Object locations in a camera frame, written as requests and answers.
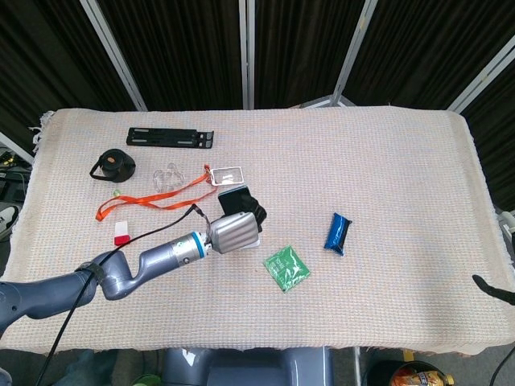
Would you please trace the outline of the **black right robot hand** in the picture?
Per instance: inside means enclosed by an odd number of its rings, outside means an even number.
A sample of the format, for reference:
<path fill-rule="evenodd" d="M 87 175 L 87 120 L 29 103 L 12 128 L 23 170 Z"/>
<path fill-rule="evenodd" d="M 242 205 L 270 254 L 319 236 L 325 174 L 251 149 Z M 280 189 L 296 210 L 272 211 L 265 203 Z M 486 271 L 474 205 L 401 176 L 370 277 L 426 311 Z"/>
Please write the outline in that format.
<path fill-rule="evenodd" d="M 472 280 L 476 283 L 477 287 L 488 296 L 506 302 L 511 306 L 515 306 L 515 292 L 493 287 L 481 276 L 476 274 L 472 275 Z"/>

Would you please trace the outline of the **green tea packet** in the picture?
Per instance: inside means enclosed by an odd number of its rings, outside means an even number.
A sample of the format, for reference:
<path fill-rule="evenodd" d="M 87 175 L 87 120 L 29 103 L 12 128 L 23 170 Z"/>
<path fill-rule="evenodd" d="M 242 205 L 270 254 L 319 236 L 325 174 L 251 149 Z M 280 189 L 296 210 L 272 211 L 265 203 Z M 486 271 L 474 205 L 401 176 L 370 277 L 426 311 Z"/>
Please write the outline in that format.
<path fill-rule="evenodd" d="M 263 265 L 283 293 L 311 276 L 309 268 L 290 245 L 267 258 Z"/>

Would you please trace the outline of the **beige woven table cloth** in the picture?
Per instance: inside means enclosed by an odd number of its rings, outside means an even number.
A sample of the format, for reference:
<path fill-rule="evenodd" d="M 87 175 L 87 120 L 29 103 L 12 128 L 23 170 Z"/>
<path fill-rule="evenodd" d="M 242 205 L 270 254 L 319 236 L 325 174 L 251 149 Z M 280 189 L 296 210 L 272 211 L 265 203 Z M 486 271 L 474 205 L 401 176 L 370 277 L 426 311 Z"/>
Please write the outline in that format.
<path fill-rule="evenodd" d="M 211 149 L 128 146 L 131 127 L 214 132 Z M 122 183 L 89 172 L 109 149 L 136 164 Z M 181 199 L 201 213 L 136 205 L 97 221 L 118 189 L 155 193 L 173 162 L 186 181 L 204 166 L 240 166 L 266 209 L 256 248 L 211 254 L 127 298 L 97 294 L 60 340 L 70 348 L 393 347 L 474 355 L 515 341 L 515 306 L 472 275 L 515 290 L 511 266 L 466 121 L 448 111 L 396 107 L 125 112 L 61 109 L 44 125 L 5 281 L 67 274 L 113 247 L 127 221 L 139 254 L 222 210 L 207 183 Z M 336 212 L 352 221 L 344 255 L 324 248 Z M 264 261 L 290 245 L 311 276 L 283 293 Z"/>

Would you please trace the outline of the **white partition frame post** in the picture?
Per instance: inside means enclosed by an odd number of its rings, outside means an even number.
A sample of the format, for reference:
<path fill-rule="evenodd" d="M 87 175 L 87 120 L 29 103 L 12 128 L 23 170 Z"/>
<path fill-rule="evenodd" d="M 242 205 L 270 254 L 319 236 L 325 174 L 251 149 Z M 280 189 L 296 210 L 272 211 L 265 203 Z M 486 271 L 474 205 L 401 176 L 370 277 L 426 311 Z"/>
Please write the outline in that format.
<path fill-rule="evenodd" d="M 121 83 L 127 91 L 134 107 L 137 111 L 144 112 L 148 108 L 146 102 L 140 93 L 137 82 L 134 79 L 132 71 L 130 70 L 124 55 L 115 39 L 113 32 L 100 8 L 97 0 L 79 0 L 83 11 L 88 17 L 93 29 L 95 30 L 98 39 L 100 40 L 103 48 L 111 64 L 113 65 Z"/>
<path fill-rule="evenodd" d="M 12 141 L 9 137 L 7 137 L 4 133 L 0 131 L 0 144 L 9 148 L 14 153 L 16 153 L 20 158 L 24 161 L 30 163 L 31 165 L 34 163 L 34 156 L 25 151 L 21 146 Z"/>
<path fill-rule="evenodd" d="M 344 90 L 351 75 L 356 58 L 365 39 L 369 24 L 373 19 L 374 12 L 379 0 L 364 0 L 362 10 L 356 27 L 352 34 L 344 62 L 340 69 L 336 85 L 331 95 L 322 96 L 312 101 L 304 102 L 299 105 L 300 109 L 313 109 L 325 107 L 355 107 L 356 104 L 344 96 Z"/>
<path fill-rule="evenodd" d="M 256 0 L 238 0 L 242 108 L 255 108 Z"/>
<path fill-rule="evenodd" d="M 462 113 L 514 60 L 515 34 L 451 102 L 447 110 Z"/>

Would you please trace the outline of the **clear badge holder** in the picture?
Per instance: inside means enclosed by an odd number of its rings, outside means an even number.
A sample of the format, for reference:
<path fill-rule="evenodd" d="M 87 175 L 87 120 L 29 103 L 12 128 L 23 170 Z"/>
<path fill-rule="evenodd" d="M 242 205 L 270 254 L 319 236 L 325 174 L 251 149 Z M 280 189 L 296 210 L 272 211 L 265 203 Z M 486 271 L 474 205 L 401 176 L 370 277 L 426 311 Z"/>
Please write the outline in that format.
<path fill-rule="evenodd" d="M 210 170 L 210 182 L 214 187 L 238 185 L 244 182 L 240 166 L 214 168 Z"/>

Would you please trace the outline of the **red and white small block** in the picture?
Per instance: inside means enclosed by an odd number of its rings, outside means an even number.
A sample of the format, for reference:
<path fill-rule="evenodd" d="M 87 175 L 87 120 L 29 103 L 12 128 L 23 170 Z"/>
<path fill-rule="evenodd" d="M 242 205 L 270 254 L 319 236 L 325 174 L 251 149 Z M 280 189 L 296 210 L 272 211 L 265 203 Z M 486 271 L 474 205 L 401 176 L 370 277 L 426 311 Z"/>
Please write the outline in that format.
<path fill-rule="evenodd" d="M 115 246 L 121 246 L 131 240 L 127 221 L 117 222 L 114 226 L 113 243 Z"/>

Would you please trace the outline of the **black pleated curtain panel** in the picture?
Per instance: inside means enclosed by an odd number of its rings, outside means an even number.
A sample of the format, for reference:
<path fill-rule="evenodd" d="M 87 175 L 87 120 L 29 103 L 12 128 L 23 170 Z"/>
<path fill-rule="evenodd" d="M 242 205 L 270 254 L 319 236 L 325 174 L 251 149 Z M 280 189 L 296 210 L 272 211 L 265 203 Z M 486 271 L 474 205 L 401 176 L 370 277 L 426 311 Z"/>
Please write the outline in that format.
<path fill-rule="evenodd" d="M 378 0 L 343 94 L 446 109 L 515 35 L 515 0 Z"/>
<path fill-rule="evenodd" d="M 48 111 L 132 111 L 80 0 L 0 0 L 0 133 L 31 152 Z"/>
<path fill-rule="evenodd" d="M 97 0 L 146 107 L 241 109 L 238 0 Z"/>
<path fill-rule="evenodd" d="M 462 112 L 494 205 L 515 210 L 515 60 Z"/>
<path fill-rule="evenodd" d="M 256 0 L 254 107 L 333 93 L 365 0 Z"/>

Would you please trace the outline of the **black bottle cap with loop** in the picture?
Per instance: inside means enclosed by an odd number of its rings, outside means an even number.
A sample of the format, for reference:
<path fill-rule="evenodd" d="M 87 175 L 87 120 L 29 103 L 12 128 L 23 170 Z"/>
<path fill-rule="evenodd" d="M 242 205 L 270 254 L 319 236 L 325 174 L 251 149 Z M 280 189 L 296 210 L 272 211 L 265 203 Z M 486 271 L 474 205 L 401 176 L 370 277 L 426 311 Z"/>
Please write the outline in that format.
<path fill-rule="evenodd" d="M 89 175 L 101 181 L 122 183 L 133 176 L 135 169 L 135 161 L 127 153 L 109 149 L 99 157 Z"/>

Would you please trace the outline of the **black smartphone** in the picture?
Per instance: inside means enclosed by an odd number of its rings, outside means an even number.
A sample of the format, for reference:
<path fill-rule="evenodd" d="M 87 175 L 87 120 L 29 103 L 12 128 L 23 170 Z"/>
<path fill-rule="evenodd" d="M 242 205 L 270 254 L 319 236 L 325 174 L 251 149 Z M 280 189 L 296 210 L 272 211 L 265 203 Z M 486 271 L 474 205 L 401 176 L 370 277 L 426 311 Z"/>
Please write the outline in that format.
<path fill-rule="evenodd" d="M 250 194 L 246 185 L 220 193 L 218 201 L 225 216 L 240 212 L 254 212 L 258 206 L 258 201 Z"/>

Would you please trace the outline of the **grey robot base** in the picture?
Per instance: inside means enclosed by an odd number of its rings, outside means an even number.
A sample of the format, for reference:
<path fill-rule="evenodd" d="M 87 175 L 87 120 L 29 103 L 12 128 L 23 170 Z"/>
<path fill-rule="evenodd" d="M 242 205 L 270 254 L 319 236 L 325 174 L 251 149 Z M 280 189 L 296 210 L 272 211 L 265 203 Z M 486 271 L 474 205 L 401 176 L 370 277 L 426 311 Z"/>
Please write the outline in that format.
<path fill-rule="evenodd" d="M 334 386 L 326 347 L 168 348 L 162 386 Z"/>

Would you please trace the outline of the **black plastic slotted bracket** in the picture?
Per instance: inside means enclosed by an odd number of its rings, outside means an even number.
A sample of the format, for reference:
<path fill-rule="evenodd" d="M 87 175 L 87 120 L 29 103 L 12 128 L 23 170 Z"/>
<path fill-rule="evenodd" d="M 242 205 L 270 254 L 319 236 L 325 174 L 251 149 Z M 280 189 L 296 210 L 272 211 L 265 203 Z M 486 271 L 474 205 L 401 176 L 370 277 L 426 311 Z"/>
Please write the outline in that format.
<path fill-rule="evenodd" d="M 211 149 L 213 138 L 213 131 L 131 127 L 128 130 L 126 144 L 128 146 Z"/>

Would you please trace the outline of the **clear plastic clip piece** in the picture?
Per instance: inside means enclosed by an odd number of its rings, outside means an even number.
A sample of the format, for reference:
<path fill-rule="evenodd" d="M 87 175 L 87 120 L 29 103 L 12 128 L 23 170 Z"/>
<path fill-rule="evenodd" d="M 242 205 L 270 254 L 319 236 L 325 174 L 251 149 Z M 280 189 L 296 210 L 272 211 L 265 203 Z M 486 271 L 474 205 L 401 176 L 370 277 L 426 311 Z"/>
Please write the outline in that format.
<path fill-rule="evenodd" d="M 170 162 L 164 169 L 156 170 L 153 175 L 154 188 L 158 193 L 179 189 L 184 182 L 183 174 L 173 162 Z"/>

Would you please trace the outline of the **orange labelled snack bottle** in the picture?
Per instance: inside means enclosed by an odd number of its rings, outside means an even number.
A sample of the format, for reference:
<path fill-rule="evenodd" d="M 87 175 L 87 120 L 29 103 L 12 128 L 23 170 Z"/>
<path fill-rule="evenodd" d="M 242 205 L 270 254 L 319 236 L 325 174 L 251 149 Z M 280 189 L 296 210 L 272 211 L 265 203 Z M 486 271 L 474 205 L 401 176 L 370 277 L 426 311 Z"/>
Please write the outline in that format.
<path fill-rule="evenodd" d="M 455 386 L 455 380 L 430 364 L 415 362 L 396 370 L 389 386 Z"/>

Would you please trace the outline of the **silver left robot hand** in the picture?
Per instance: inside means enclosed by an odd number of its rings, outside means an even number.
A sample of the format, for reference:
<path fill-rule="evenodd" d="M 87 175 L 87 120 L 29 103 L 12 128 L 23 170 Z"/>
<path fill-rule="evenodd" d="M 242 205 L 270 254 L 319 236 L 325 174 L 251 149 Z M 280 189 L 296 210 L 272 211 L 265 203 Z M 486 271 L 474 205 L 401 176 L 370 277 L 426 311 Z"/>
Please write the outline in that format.
<path fill-rule="evenodd" d="M 244 194 L 239 200 L 224 207 L 222 217 L 211 222 L 208 242 L 219 254 L 254 245 L 259 240 L 266 217 L 266 210 L 258 200 Z"/>

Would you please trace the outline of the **blue snack packet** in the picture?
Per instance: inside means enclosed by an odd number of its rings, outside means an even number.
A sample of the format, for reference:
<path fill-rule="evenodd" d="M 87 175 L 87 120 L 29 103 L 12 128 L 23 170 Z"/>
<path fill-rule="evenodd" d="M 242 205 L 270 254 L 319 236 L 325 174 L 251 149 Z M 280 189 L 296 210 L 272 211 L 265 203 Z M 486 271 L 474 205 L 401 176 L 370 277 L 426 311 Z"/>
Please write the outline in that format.
<path fill-rule="evenodd" d="M 324 243 L 326 250 L 331 250 L 339 256 L 344 255 L 344 243 L 352 221 L 334 212 L 328 236 Z"/>

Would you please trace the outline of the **black and white shoe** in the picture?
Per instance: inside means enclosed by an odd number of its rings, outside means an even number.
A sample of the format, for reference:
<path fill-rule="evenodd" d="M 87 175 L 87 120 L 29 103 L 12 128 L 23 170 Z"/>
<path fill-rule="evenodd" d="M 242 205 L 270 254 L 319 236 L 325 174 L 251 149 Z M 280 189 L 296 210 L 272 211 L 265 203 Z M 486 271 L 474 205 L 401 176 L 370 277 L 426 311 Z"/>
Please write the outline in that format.
<path fill-rule="evenodd" d="M 0 209 L 0 244 L 6 243 L 19 220 L 22 206 L 10 204 Z"/>

